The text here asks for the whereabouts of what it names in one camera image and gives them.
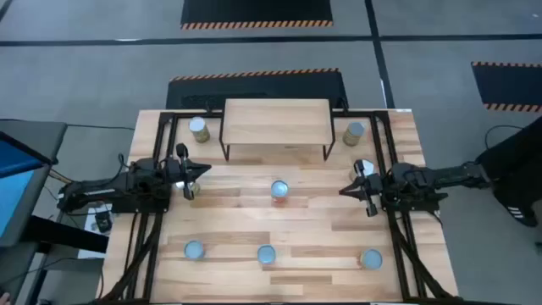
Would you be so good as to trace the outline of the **person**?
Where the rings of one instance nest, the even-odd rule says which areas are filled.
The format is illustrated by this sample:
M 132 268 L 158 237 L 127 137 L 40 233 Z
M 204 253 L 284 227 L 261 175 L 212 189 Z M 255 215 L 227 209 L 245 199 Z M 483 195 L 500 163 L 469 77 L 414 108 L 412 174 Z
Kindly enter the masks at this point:
M 542 200 L 542 117 L 477 158 L 497 201 L 519 223 L 539 224 L 533 204 Z

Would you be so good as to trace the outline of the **white paper sheet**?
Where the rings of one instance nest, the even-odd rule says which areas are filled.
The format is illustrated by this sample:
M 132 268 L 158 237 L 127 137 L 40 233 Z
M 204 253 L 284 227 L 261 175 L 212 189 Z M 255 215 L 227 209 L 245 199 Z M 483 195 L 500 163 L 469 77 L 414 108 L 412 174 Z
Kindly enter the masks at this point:
M 111 204 L 102 204 L 100 206 L 96 206 L 94 208 L 89 208 L 88 215 L 85 218 L 85 225 L 84 229 L 86 231 L 89 231 L 91 233 L 96 233 L 101 236 L 110 236 L 110 231 L 101 232 L 98 229 L 97 222 L 95 220 L 96 213 L 101 212 L 109 212 L 109 218 L 111 221 L 114 221 L 114 216 L 111 214 Z M 93 252 L 89 250 L 79 250 L 78 252 L 78 258 L 79 259 L 87 259 L 87 258 L 105 258 L 105 254 L 101 252 Z

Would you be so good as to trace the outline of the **wooden shelf with black legs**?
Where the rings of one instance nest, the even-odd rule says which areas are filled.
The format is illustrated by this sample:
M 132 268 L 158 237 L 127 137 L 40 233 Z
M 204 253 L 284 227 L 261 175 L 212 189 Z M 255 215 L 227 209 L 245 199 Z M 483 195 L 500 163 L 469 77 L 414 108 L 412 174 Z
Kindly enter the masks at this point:
M 226 160 L 233 145 L 320 145 L 328 159 L 333 108 L 328 99 L 228 98 L 218 140 Z

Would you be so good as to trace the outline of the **red label tin can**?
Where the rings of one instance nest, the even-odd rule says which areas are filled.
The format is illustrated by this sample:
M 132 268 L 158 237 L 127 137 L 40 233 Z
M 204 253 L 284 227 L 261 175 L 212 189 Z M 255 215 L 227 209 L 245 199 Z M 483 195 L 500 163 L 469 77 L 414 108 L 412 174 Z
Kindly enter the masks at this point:
M 260 264 L 274 264 L 276 260 L 276 251 L 270 244 L 261 245 L 257 249 L 257 260 Z

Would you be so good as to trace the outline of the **mixed fruit label tin can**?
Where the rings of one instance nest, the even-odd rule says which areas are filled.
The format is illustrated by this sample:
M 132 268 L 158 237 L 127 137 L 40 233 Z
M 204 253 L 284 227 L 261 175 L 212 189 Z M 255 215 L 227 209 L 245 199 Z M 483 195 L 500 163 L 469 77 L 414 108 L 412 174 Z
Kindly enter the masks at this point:
M 289 196 L 289 186 L 283 180 L 276 180 L 271 185 L 271 197 L 276 205 L 284 204 Z

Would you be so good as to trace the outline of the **small black device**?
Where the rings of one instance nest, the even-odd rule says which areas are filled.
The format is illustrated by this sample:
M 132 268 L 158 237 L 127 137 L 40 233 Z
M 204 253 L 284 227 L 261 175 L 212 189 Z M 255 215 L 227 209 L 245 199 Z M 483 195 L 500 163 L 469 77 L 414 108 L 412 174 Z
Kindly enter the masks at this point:
M 99 212 L 96 213 L 94 217 L 97 228 L 101 233 L 108 233 L 112 229 L 113 221 L 110 212 Z

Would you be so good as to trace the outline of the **black striped-edge floor mat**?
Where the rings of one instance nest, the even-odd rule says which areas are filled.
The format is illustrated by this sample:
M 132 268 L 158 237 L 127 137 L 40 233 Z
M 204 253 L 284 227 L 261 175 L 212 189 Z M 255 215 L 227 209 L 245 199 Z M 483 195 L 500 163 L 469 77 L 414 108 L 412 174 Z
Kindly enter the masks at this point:
M 348 106 L 341 72 L 324 68 L 174 77 L 166 108 L 213 110 L 228 98 L 327 99 L 334 108 Z
M 330 27 L 330 0 L 185 0 L 182 30 Z
M 471 62 L 488 110 L 542 113 L 542 64 Z

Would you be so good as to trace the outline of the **green oranges label tin can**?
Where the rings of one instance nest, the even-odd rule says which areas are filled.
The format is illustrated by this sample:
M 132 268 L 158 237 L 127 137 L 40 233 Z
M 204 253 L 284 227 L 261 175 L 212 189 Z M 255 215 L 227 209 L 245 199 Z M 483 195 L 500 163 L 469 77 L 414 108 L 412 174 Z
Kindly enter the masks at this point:
M 351 122 L 342 136 L 342 141 L 345 145 L 354 147 L 360 142 L 364 132 L 365 127 L 360 122 Z

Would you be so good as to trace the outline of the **grey cart top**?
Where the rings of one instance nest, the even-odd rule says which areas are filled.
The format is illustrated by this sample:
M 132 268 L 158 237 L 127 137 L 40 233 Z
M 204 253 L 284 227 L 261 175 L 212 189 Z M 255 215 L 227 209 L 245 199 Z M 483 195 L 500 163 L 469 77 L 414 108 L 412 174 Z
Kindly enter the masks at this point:
M 62 122 L 0 119 L 0 139 L 33 157 L 57 164 L 58 151 L 67 128 Z

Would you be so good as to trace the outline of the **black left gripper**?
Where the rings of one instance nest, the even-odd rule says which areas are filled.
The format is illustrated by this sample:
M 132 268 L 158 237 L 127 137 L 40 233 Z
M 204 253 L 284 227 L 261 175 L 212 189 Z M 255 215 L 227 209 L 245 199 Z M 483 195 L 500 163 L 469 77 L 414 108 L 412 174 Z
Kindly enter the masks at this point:
M 178 144 L 175 149 L 179 158 L 167 157 L 165 159 L 164 180 L 181 190 L 185 199 L 193 200 L 195 195 L 192 186 L 195 180 L 208 172 L 212 166 L 191 161 L 184 143 Z

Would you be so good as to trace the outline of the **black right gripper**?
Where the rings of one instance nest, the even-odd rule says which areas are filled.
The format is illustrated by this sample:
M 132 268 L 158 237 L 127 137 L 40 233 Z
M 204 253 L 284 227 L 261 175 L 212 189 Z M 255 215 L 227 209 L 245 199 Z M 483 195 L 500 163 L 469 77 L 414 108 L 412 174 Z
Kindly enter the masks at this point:
M 378 214 L 378 209 L 373 203 L 372 196 L 382 195 L 384 186 L 378 174 L 365 175 L 364 170 L 363 160 L 357 160 L 355 162 L 356 179 L 350 185 L 340 189 L 339 194 L 355 198 L 360 202 L 365 200 L 367 202 L 367 215 L 368 217 L 373 217 Z

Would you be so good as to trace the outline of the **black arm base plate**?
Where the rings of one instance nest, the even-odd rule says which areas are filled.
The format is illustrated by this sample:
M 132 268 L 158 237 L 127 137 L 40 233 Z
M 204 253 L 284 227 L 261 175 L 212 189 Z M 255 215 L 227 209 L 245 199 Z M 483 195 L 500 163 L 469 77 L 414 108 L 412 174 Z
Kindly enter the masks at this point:
M 169 209 L 170 195 L 131 194 L 112 201 L 112 211 L 116 214 L 161 213 Z
M 413 194 L 384 194 L 382 203 L 385 208 L 394 211 L 426 211 L 433 212 L 440 209 L 439 201 L 446 198 L 445 194 L 429 193 L 425 195 Z

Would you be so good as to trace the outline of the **orange label tin can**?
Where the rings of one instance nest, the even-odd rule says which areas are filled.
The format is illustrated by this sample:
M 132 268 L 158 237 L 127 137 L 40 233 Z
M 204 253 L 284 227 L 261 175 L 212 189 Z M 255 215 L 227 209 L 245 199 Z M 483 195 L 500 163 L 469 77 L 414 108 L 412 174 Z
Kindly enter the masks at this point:
M 205 247 L 200 241 L 188 241 L 184 247 L 184 254 L 190 260 L 199 260 L 205 257 Z

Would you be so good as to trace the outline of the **multicolour label tin can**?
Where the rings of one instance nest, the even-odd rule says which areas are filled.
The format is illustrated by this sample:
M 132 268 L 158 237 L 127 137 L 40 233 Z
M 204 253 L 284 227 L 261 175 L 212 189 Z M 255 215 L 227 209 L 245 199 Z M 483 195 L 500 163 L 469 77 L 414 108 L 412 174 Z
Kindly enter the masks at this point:
M 363 269 L 380 269 L 383 262 L 381 252 L 372 248 L 362 252 L 359 258 L 359 263 Z

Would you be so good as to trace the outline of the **black stand beam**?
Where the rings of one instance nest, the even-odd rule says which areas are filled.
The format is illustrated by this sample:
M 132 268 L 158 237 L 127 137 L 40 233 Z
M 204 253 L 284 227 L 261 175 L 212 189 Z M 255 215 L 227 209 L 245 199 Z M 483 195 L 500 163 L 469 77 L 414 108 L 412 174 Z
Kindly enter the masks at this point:
M 20 240 L 62 245 L 100 253 L 105 253 L 108 246 L 107 236 L 37 216 L 30 217 Z

